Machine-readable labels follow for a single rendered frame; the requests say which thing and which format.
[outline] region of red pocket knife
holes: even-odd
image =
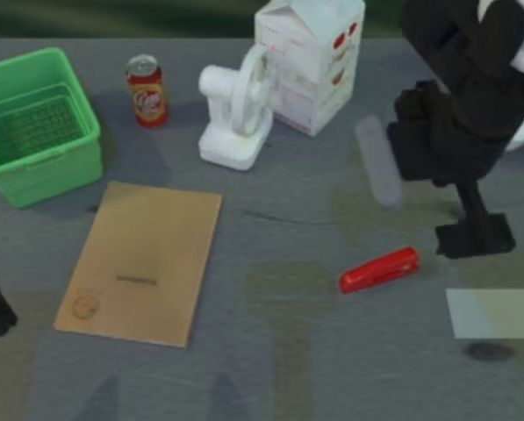
[[[386,254],[345,272],[340,278],[343,294],[374,287],[412,274],[420,268],[420,257],[412,247]]]

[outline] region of red object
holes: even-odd
[[[152,129],[166,122],[168,106],[162,83],[162,70],[154,58],[148,57],[148,59],[150,60],[145,65],[150,66],[153,69],[152,72],[139,75],[138,72],[132,71],[132,66],[142,66],[143,60],[146,60],[140,58],[140,61],[135,62],[136,64],[129,61],[126,79],[129,84],[137,122],[147,129]]]
[[[336,38],[334,41],[334,50],[337,50],[338,48],[340,48],[341,44],[343,44],[343,41],[345,41],[345,39],[346,39],[345,33],[343,33],[338,38]]]
[[[420,257],[411,247],[402,248],[345,272],[340,278],[344,294],[374,287],[417,271]]]

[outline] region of can logo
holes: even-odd
[[[133,105],[137,115],[145,120],[155,120],[164,112],[162,87],[158,85],[133,86]]]

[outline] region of soda can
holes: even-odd
[[[162,70],[152,55],[137,55],[127,63],[126,79],[137,122],[148,129],[163,125],[168,106],[162,83]]]

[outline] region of gray table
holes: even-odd
[[[449,261],[433,227],[454,194],[406,186],[403,210],[373,202],[352,134],[427,68],[403,41],[363,44],[354,99],[316,139],[276,124],[251,172],[202,162],[207,123],[197,78],[237,68],[248,40],[0,40],[0,59],[67,52],[103,120],[101,182],[27,210],[0,197],[0,283],[20,317],[0,339],[0,421],[524,421],[524,341],[514,359],[471,359],[452,338],[445,288],[524,287],[524,149],[483,183],[518,249]],[[141,129],[123,77],[150,53],[165,71],[169,125]],[[186,350],[54,332],[52,322],[109,180],[225,197]],[[421,272],[340,296],[339,273],[412,244]],[[271,301],[288,297],[285,302]]]

